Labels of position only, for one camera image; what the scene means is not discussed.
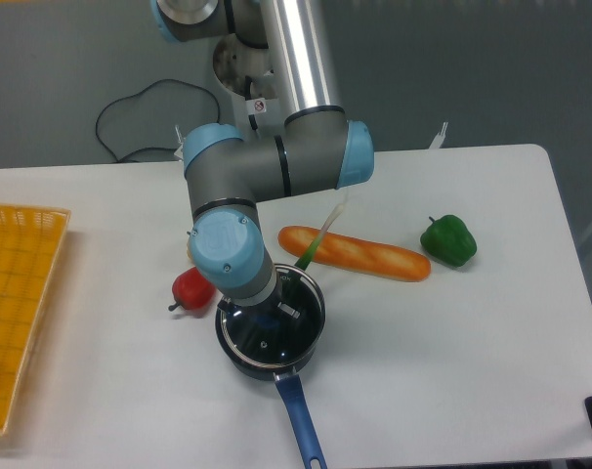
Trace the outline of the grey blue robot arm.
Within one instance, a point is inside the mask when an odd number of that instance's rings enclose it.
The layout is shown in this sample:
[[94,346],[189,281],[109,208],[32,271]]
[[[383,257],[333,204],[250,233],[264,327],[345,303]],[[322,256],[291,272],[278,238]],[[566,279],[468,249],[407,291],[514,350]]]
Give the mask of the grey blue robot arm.
[[189,249],[227,299],[259,310],[281,286],[264,244],[260,202],[367,181],[374,149],[366,125],[340,105],[318,1],[155,1],[162,34],[176,42],[233,34],[266,48],[283,131],[253,141],[228,124],[206,124],[183,144],[193,220]]

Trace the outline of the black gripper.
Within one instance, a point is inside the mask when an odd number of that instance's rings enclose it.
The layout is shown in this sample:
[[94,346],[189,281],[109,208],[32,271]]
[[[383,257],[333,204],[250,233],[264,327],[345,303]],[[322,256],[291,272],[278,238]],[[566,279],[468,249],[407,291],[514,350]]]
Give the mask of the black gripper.
[[249,320],[274,320],[279,317],[298,318],[299,312],[292,308],[284,298],[283,283],[286,280],[287,277],[274,268],[268,284],[259,294],[235,300],[223,296],[217,304],[217,311],[230,314],[233,318],[247,318]]

